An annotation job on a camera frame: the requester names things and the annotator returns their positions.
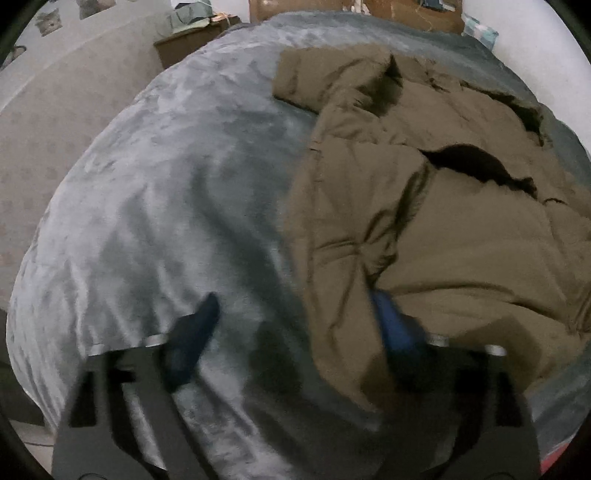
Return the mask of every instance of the wooden nightstand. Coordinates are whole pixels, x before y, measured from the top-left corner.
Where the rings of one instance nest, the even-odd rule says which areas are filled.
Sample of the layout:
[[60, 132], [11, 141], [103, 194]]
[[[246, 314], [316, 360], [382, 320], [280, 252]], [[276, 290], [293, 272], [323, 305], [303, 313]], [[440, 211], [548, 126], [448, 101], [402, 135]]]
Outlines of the wooden nightstand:
[[211, 42], [224, 30], [237, 23], [240, 23], [240, 18], [235, 15], [228, 16], [228, 19], [214, 17], [212, 22], [205, 27], [189, 28], [158, 40], [154, 47], [158, 51], [162, 66], [167, 69], [180, 62], [187, 55]]

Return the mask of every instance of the brown jacket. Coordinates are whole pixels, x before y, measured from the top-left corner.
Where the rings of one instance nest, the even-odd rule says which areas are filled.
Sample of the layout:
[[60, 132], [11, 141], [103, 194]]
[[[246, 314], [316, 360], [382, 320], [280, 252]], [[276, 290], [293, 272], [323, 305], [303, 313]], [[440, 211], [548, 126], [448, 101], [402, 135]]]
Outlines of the brown jacket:
[[591, 194], [558, 165], [539, 105], [387, 48], [286, 49], [274, 95], [319, 113], [287, 237], [320, 374], [395, 400], [368, 288], [428, 332], [494, 343], [530, 388], [590, 329]]

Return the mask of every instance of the bed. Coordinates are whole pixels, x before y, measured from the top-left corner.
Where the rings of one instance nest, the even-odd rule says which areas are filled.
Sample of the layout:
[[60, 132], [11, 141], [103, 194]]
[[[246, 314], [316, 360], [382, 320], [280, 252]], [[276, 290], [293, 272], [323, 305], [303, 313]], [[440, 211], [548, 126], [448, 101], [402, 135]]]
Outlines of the bed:
[[[286, 46], [382, 43], [524, 99], [532, 93], [476, 40], [346, 12], [240, 25], [156, 77], [58, 187], [24, 257], [7, 343], [55, 429], [95, 344], [138, 346], [208, 292], [219, 329], [178, 409], [222, 478], [371, 476], [392, 432], [339, 397], [312, 363], [282, 241], [285, 195], [315, 122], [271, 96]], [[544, 122], [564, 168], [591, 187], [576, 136]], [[591, 404], [591, 349], [528, 399], [543, 456]], [[132, 392], [144, 453], [161, 465]]]

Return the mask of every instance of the gray blanket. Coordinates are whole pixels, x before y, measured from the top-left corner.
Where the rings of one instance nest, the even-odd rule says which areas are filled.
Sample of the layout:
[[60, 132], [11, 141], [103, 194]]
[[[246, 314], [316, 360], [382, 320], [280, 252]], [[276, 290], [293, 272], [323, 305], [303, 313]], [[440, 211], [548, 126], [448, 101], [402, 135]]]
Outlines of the gray blanket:
[[[280, 233], [316, 119], [271, 97], [286, 46], [355, 43], [437, 59], [472, 82], [532, 98], [474, 39], [348, 13], [237, 28], [160, 74], [63, 180], [15, 283], [11, 363], [53, 428], [93, 344], [140, 345], [215, 291], [221, 324], [176, 402], [221, 477], [376, 471], [391, 432], [319, 378]], [[565, 167], [591, 186], [574, 134], [549, 112], [545, 121]], [[587, 412], [590, 357], [530, 398], [543, 453]], [[137, 406], [134, 414], [142, 447], [159, 463]]]

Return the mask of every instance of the patterned wallpaper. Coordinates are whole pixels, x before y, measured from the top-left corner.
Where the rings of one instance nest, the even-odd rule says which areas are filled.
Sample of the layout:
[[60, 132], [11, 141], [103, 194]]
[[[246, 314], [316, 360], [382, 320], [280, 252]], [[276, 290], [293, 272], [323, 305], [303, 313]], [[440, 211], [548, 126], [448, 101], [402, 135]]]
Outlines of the patterned wallpaper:
[[63, 177], [162, 70], [152, 45], [160, 21], [161, 15], [139, 18], [84, 43], [36, 74], [0, 111], [0, 308]]

